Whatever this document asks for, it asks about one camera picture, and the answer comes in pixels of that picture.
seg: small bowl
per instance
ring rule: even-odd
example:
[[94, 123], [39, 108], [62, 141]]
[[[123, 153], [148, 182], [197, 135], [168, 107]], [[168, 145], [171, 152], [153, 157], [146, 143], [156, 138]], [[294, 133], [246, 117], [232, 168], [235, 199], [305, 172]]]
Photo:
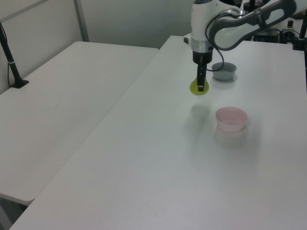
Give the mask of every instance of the small bowl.
[[236, 107], [224, 107], [216, 111], [217, 126], [225, 132], [238, 132], [248, 120], [247, 114]]
[[[219, 69], [222, 66], [222, 62], [215, 63], [212, 66], [212, 70]], [[218, 81], [229, 81], [234, 78], [236, 66], [229, 62], [224, 62], [224, 66], [219, 71], [213, 72], [213, 78]]]

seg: black cable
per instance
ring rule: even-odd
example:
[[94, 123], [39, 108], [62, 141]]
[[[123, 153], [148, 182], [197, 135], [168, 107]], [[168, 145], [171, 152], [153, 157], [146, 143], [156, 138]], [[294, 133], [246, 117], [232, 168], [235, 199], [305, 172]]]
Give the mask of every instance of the black cable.
[[207, 35], [207, 31], [208, 31], [208, 28], [209, 28], [210, 24], [211, 24], [218, 16], [220, 16], [220, 15], [219, 15], [219, 14], [216, 15], [216, 16], [208, 23], [208, 25], [207, 25], [207, 27], [206, 27], [206, 30], [205, 30], [206, 39], [207, 39], [208, 42], [216, 49], [216, 51], [220, 54], [220, 56], [221, 56], [221, 58], [222, 58], [222, 65], [221, 65], [221, 67], [218, 68], [218, 69], [215, 69], [215, 70], [213, 70], [213, 69], [207, 69], [207, 71], [210, 71], [210, 72], [216, 72], [216, 71], [221, 70], [221, 69], [224, 67], [224, 63], [225, 63], [224, 57], [223, 57], [221, 51], [210, 41], [210, 39], [209, 39], [209, 37], [208, 37], [208, 35]]
[[283, 32], [283, 31], [293, 31], [293, 32], [296, 32], [296, 33], [299, 35], [299, 32], [298, 32], [298, 31], [295, 31], [295, 30], [291, 30], [291, 29], [283, 29], [283, 30], [282, 30], [282, 32]]
[[1, 22], [0, 22], [0, 27], [1, 27], [1, 30], [2, 30], [2, 32], [3, 32], [3, 34], [4, 34], [6, 43], [8, 43], [8, 38], [7, 38], [7, 36], [6, 36], [5, 30], [4, 30], [4, 28], [3, 28], [2, 24], [1, 24]]
[[[207, 31], [208, 31], [208, 28], [209, 28], [210, 24], [211, 24], [216, 18], [218, 18], [220, 15], [221, 15], [221, 14], [218, 14], [218, 15], [216, 15], [214, 18], [212, 18], [211, 21], [208, 23], [208, 25], [207, 25], [207, 27], [206, 27], [206, 30], [205, 30], [206, 39], [207, 39], [208, 42], [213, 46], [213, 48], [216, 49], [216, 51], [220, 54], [220, 56], [221, 56], [221, 58], [222, 58], [222, 65], [221, 65], [221, 67], [218, 68], [218, 69], [214, 69], [214, 70], [213, 70], [213, 69], [207, 69], [207, 71], [210, 71], [210, 72], [216, 72], [216, 71], [221, 70], [221, 69], [224, 67], [224, 64], [225, 64], [225, 60], [224, 60], [224, 57], [223, 57], [221, 51], [218, 49], [218, 47], [217, 47], [215, 44], [213, 44], [213, 42], [211, 42], [211, 40], [209, 39], [209, 37], [208, 37], [208, 35], [207, 35]], [[233, 15], [233, 14], [231, 14], [231, 13], [227, 13], [227, 14], [223, 15], [221, 18], [226, 17], [226, 16], [230, 16], [230, 17], [232, 17], [232, 18], [238, 18], [238, 17], [242, 17], [242, 16], [244, 16], [244, 15]]]
[[[4, 28], [3, 28], [2, 24], [1, 24], [1, 22], [0, 22], [0, 28], [1, 28], [1, 30], [2, 30], [2, 33], [4, 34], [6, 43], [8, 43], [8, 38], [7, 38], [7, 36], [6, 36], [5, 30], [4, 30]], [[10, 65], [9, 65], [9, 63], [8, 63], [8, 84], [9, 84], [9, 88], [10, 88], [11, 85], [10, 85]]]
[[8, 63], [8, 84], [9, 84], [9, 88], [11, 87], [10, 85], [10, 65]]

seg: pink bowl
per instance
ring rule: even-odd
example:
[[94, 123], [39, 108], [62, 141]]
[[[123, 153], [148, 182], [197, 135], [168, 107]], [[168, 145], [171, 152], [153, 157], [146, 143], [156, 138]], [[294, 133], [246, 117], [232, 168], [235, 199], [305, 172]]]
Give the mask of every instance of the pink bowl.
[[216, 111], [217, 126], [226, 132], [238, 132], [248, 120], [247, 114], [236, 107], [224, 107]]

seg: gray bowl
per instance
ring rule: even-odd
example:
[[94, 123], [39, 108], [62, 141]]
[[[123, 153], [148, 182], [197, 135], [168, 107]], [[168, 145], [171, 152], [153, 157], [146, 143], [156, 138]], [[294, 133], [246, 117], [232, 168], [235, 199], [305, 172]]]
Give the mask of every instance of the gray bowl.
[[[222, 63], [218, 62], [212, 66], [212, 70], [219, 69]], [[221, 70], [213, 72], [213, 78], [218, 81], [229, 81], [234, 78], [236, 66], [229, 62], [225, 62]]]

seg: black stand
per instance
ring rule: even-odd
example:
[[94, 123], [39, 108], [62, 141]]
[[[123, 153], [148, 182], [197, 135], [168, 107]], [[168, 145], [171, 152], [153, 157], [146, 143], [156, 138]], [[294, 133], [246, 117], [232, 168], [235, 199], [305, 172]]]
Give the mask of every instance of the black stand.
[[11, 87], [20, 89], [21, 87], [23, 87], [24, 85], [26, 85], [27, 83], [29, 83], [29, 81], [27, 80], [23, 80], [18, 72], [18, 69], [16, 67], [15, 61], [13, 59], [12, 53], [10, 51], [6, 36], [4, 34], [4, 31], [2, 30], [2, 25], [0, 23], [0, 42], [3, 48], [3, 51], [5, 53], [6, 59], [8, 60], [8, 63], [11, 67], [12, 73], [14, 75], [15, 78], [15, 84], [13, 84]]
[[306, 50], [306, 44], [307, 44], [307, 41], [305, 39], [306, 30], [307, 30], [307, 11], [305, 12], [301, 32], [299, 33], [299, 37], [293, 43], [294, 50], [302, 50], [302, 51]]
[[306, 68], [306, 82], [307, 82], [307, 40], [305, 39], [305, 34], [307, 30], [307, 10], [305, 11], [305, 16], [303, 19], [303, 24], [299, 37], [293, 43], [293, 50], [302, 50], [305, 52], [305, 68]]

